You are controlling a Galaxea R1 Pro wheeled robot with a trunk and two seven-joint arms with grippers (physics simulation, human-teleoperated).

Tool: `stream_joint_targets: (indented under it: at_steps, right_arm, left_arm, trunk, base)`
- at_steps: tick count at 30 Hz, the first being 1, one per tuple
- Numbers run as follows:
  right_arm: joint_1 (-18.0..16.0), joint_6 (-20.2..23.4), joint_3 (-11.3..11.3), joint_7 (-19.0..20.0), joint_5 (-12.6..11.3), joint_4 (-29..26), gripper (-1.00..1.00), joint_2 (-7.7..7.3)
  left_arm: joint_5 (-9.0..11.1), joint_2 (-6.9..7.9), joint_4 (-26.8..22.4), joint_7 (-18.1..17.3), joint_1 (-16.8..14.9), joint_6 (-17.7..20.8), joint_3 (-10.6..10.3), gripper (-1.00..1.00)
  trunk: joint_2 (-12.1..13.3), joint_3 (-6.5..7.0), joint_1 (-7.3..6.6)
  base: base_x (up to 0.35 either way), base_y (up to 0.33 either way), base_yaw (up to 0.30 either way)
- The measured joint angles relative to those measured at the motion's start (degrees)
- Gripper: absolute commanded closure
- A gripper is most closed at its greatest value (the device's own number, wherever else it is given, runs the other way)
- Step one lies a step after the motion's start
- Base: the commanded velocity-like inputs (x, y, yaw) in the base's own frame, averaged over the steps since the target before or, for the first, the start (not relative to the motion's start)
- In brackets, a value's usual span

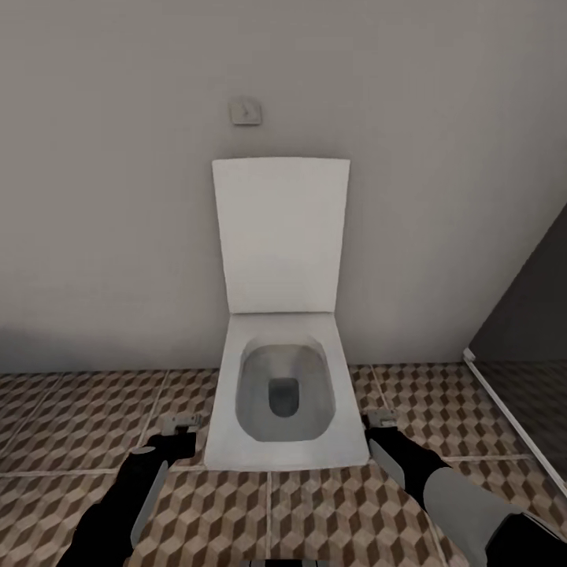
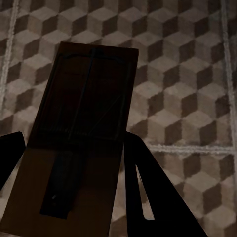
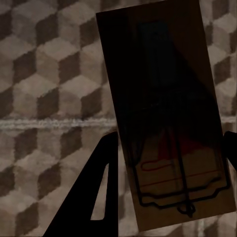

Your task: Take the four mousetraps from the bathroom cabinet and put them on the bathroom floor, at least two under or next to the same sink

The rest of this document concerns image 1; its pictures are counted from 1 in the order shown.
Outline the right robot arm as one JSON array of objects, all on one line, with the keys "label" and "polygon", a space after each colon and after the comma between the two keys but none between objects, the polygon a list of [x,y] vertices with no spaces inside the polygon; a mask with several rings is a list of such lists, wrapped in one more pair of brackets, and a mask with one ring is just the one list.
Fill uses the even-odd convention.
[{"label": "right robot arm", "polygon": [[434,450],[407,439],[393,408],[366,411],[373,460],[446,534],[472,567],[567,567],[567,539],[529,510],[491,493]]}]

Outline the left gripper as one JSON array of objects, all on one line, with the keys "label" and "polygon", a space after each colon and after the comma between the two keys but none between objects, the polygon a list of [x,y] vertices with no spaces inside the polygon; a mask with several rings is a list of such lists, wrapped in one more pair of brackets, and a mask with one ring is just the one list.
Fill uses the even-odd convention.
[{"label": "left gripper", "polygon": [[196,433],[187,432],[179,435],[152,435],[148,444],[168,443],[174,451],[173,462],[177,459],[192,458],[195,455]]}]

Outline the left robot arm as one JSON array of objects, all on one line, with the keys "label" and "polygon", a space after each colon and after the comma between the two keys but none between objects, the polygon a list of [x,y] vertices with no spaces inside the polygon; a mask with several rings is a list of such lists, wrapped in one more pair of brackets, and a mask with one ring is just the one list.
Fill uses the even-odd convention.
[{"label": "left robot arm", "polygon": [[177,428],[203,422],[200,413],[168,415],[161,435],[152,435],[147,445],[129,454],[116,484],[81,517],[72,544],[56,567],[123,567],[142,535],[171,464],[195,455],[196,433],[179,433]]}]

